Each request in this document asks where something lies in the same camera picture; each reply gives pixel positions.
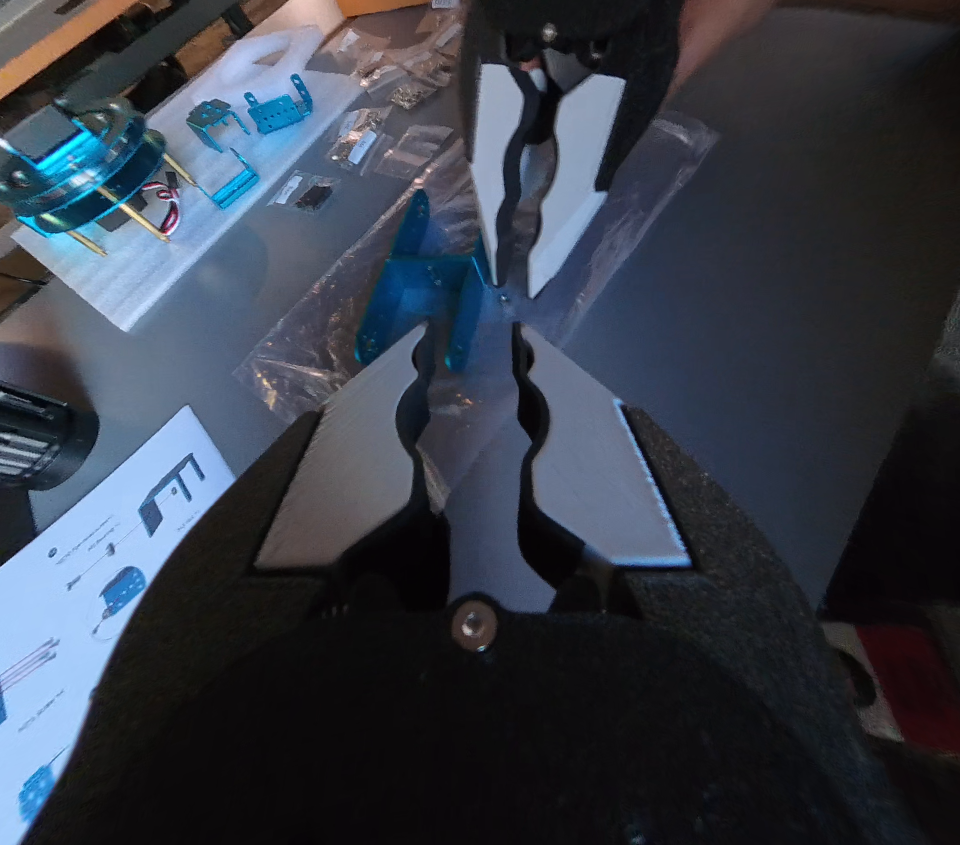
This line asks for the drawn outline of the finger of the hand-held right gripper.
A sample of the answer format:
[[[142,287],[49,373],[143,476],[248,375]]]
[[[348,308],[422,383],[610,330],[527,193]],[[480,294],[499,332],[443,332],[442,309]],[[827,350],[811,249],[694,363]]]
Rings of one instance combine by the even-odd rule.
[[[558,101],[554,177],[540,203],[539,227],[527,255],[527,294],[535,299],[557,276],[608,192],[598,175],[626,88],[617,76],[592,74]]]
[[[508,276],[514,214],[521,195],[527,95],[520,73],[503,63],[481,65],[473,130],[471,177],[491,282]]]

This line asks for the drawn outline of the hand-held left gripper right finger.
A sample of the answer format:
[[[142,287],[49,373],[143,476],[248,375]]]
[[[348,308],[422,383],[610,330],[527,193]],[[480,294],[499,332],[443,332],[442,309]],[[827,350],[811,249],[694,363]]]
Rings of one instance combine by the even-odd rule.
[[[511,329],[520,468],[517,539],[530,566],[690,566],[620,398],[531,325]]]

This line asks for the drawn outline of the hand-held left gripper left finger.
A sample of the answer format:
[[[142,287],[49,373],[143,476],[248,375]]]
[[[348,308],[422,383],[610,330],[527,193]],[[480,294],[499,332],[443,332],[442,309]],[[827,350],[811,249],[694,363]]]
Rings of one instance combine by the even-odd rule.
[[[258,570],[335,565],[410,501],[415,461],[398,412],[421,378],[419,323],[331,395],[254,559]]]

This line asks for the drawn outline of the blue metal bracket assembly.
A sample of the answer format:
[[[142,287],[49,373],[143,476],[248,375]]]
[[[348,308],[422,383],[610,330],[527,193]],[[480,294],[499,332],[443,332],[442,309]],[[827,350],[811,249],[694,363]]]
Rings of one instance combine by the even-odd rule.
[[[447,370],[467,369],[488,293],[486,251],[478,238],[470,252],[426,253],[430,220],[426,191],[414,191],[357,330],[354,357],[364,367],[414,325],[434,319],[449,324]]]

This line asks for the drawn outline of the round blue robot base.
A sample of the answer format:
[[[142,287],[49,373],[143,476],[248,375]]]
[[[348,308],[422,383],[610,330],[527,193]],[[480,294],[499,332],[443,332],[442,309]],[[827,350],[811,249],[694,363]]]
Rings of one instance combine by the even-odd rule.
[[[57,100],[1,140],[1,202],[42,237],[126,208],[162,168],[167,139],[125,97]]]

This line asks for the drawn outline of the dark grey desk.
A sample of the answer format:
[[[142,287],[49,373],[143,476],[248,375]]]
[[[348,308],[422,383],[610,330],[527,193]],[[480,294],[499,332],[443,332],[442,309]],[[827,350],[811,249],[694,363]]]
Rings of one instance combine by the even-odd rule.
[[[566,354],[646,411],[830,584],[958,289],[958,27],[780,9],[669,102],[719,135]],[[189,405],[237,475],[285,423],[234,370],[401,194],[343,174],[318,213],[252,209],[125,333],[55,281],[2,322],[2,379],[101,432],[49,527]]]

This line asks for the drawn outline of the clear plastic bag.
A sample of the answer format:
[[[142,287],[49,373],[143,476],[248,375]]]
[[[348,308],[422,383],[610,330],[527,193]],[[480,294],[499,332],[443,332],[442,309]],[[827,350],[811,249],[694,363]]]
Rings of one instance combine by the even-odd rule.
[[[516,278],[487,293],[463,372],[445,364],[449,323],[430,319],[437,336],[429,425],[419,440],[434,503],[446,505],[453,529],[451,595],[485,591],[518,611],[546,609],[552,593],[518,548],[522,433],[512,375],[512,324],[531,326],[570,355],[570,341],[597,300],[638,249],[675,195],[714,150],[719,134],[704,122],[668,112],[630,152],[609,198],[570,260],[536,299],[526,295],[525,253],[535,209],[553,168],[553,152],[530,152],[523,168],[528,198],[517,211],[512,271]],[[398,198],[307,290],[236,371],[238,380],[285,424],[324,405],[363,367],[354,342],[382,266],[415,191],[426,191],[430,227],[423,251],[462,254],[479,236],[474,190],[460,137],[438,154]],[[511,304],[501,306],[498,292]]]

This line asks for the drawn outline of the scattered small clear hardware bags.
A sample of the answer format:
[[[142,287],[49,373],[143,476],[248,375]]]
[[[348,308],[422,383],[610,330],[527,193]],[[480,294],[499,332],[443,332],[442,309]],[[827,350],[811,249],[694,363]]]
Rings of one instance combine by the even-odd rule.
[[[452,83],[465,10],[462,0],[432,0],[409,44],[393,45],[356,22],[333,35],[323,51],[330,71],[344,72],[361,92],[358,106],[327,130],[331,167],[408,182],[437,156],[452,128],[413,118],[435,114]]]

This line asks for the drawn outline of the white foam sheet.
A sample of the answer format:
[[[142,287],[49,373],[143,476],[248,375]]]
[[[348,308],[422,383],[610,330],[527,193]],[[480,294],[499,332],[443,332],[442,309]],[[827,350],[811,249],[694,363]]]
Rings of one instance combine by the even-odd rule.
[[[324,38],[322,29],[314,24],[248,35],[148,114],[148,125],[162,132],[174,159],[209,191],[218,190],[241,171],[231,147],[260,176],[258,184],[226,210],[185,184],[179,193],[180,219],[170,244],[163,244],[134,222],[113,231],[92,230],[90,239],[106,251],[105,257],[66,236],[44,238],[14,223],[8,223],[4,232],[110,323],[128,332],[242,216],[267,201],[301,155],[359,97],[358,84],[347,74],[308,70]],[[246,111],[244,94],[253,93],[261,103],[283,94],[294,95],[290,82],[294,73],[313,97],[312,114],[283,130],[258,133]],[[234,122],[215,131],[224,148],[222,154],[207,148],[186,125],[195,105],[214,98],[229,103],[250,131],[246,135]]]

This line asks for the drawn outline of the white instruction sheet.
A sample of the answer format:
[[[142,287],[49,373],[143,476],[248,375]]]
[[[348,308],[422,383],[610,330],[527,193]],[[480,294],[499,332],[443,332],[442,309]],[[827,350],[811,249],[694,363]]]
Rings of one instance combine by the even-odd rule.
[[[234,480],[186,405],[2,565],[2,843],[39,815],[148,587]]]

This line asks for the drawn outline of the brass standoff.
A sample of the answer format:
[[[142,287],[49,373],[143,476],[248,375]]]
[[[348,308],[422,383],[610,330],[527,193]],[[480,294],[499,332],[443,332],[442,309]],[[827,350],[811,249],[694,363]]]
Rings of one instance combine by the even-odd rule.
[[[142,228],[147,232],[153,235],[156,239],[164,243],[171,243],[169,235],[164,232],[160,227],[156,226],[153,222],[148,220],[140,211],[137,211],[134,207],[128,203],[120,203],[117,206],[117,210],[124,215],[126,215],[130,220],[138,223]]]

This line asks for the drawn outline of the red white fabric item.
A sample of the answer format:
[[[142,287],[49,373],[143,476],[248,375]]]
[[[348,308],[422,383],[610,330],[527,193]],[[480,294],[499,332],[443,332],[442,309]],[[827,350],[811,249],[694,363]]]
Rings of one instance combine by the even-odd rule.
[[[821,628],[866,735],[958,757],[958,683],[926,630],[837,621]]]

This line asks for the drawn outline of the blue perforated long bracket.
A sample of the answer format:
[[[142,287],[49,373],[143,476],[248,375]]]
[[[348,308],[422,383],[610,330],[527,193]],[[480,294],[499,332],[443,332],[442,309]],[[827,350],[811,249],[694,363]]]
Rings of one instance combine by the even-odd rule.
[[[313,113],[313,97],[300,74],[290,76],[297,97],[283,93],[267,102],[259,102],[250,91],[244,93],[246,111],[258,134],[266,136],[299,124]]]

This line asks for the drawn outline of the blue metal U bracket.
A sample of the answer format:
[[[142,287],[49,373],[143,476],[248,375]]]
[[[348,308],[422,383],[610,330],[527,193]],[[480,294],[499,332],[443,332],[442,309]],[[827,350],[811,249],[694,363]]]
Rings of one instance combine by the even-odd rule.
[[[229,151],[242,166],[241,171],[215,191],[209,191],[202,184],[198,183],[197,185],[203,196],[221,211],[231,207],[238,199],[255,187],[260,180],[258,171],[244,155],[241,155],[234,147],[230,147]]]

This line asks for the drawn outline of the blue metal angled bracket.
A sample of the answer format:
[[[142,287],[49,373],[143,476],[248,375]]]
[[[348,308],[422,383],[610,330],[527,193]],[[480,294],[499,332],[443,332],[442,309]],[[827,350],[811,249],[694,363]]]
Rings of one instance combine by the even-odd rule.
[[[185,119],[185,123],[193,136],[206,148],[219,154],[223,154],[225,148],[220,144],[214,133],[217,129],[228,127],[231,122],[236,123],[247,136],[251,134],[233,106],[218,98],[199,102],[190,109]]]

